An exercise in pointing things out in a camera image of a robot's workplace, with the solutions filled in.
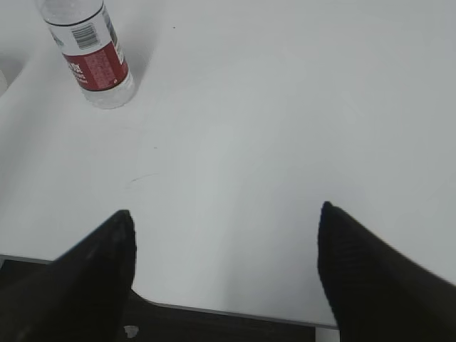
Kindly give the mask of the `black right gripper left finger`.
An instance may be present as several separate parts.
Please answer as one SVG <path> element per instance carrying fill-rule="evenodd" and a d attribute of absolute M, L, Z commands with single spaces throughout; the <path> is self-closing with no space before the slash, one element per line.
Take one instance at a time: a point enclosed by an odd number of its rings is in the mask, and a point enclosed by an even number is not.
<path fill-rule="evenodd" d="M 136 251 L 133 218 L 119 210 L 64 255 L 1 290 L 1 340 L 114 341 Z"/>

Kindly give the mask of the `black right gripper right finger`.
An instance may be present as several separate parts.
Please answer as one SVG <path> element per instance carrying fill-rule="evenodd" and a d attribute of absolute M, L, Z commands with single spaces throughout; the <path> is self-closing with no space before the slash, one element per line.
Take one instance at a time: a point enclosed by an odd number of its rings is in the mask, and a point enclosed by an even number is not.
<path fill-rule="evenodd" d="M 455 285 L 324 202 L 318 275 L 341 341 L 454 341 Z"/>

